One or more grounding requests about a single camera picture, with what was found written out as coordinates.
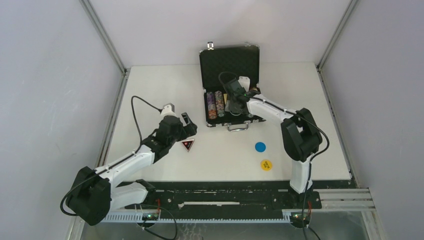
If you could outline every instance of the gray wall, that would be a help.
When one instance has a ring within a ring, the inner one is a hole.
[[[0,34],[0,239],[64,239],[121,74],[77,0],[3,0]]]
[[[424,1],[361,1],[324,77],[390,240],[422,239]]]

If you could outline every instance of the yellow disc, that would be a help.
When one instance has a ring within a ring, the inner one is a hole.
[[[264,171],[269,171],[273,168],[273,163],[268,159],[264,159],[263,161],[260,162],[260,167]]]

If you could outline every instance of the metal frame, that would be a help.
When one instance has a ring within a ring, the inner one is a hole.
[[[115,124],[117,121],[117,116],[121,107],[122,99],[124,96],[124,91],[129,77],[129,69],[125,69],[125,66],[119,57],[111,39],[109,38],[104,26],[102,25],[96,11],[94,10],[93,5],[90,0],[79,0],[82,7],[86,11],[88,17],[90,18],[94,28],[98,32],[101,40],[103,41],[107,51],[114,60],[115,64],[122,72],[121,83],[119,85],[113,109],[110,115],[110,119],[107,125],[106,132],[103,137],[101,144],[100,155],[98,158],[97,166],[100,166],[104,163],[108,150],[111,144],[112,135],[114,132]],[[331,96],[326,87],[326,81],[322,74],[323,66],[325,65],[328,57],[331,54],[332,49],[334,48],[340,34],[342,33],[344,27],[346,26],[352,12],[358,5],[359,0],[351,0],[342,19],[340,20],[328,46],[325,49],[325,52],[322,58],[319,61],[319,64],[316,66],[317,72],[321,81],[322,89],[324,91],[325,97],[328,102],[328,107],[331,110],[332,118],[334,125],[336,127],[337,136],[341,143],[343,154],[346,158],[347,164],[350,168],[352,179],[355,180],[356,185],[357,175],[355,169],[351,165],[350,155],[346,148],[346,145],[343,141],[341,131],[339,129],[339,124],[337,121],[337,115],[332,106]],[[384,232],[380,224],[380,220],[377,216],[376,208],[372,200],[370,191],[368,189],[358,189],[358,188],[341,188],[341,189],[316,189],[319,192],[321,198],[322,209],[315,209],[315,212],[340,212],[340,211],[355,211],[362,212],[362,217],[365,222],[366,230],[370,240],[385,240]],[[243,219],[243,220],[230,220],[230,219],[177,219],[178,223],[193,223],[193,222],[202,222],[202,223],[289,223],[289,216],[292,213],[300,212],[300,209],[283,209],[281,210],[281,218],[275,219]],[[134,223],[140,222],[143,213],[137,212],[134,210],[120,209],[117,211],[110,212],[103,222],[108,223]],[[159,219],[156,222],[159,223],[169,223],[172,222],[172,219]],[[80,217],[72,217],[71,223],[68,229],[68,234],[66,236],[67,240],[79,240],[81,238],[85,222]]]

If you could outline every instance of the red triangle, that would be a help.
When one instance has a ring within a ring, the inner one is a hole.
[[[185,147],[187,152],[190,152],[190,149],[192,148],[194,142],[195,142],[194,139],[187,139],[187,140],[182,141],[181,143]]]

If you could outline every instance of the blue disc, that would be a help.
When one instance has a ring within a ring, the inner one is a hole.
[[[267,149],[267,146],[265,146],[265,143],[260,141],[254,145],[254,149],[260,153],[263,153],[265,152],[265,149]]]

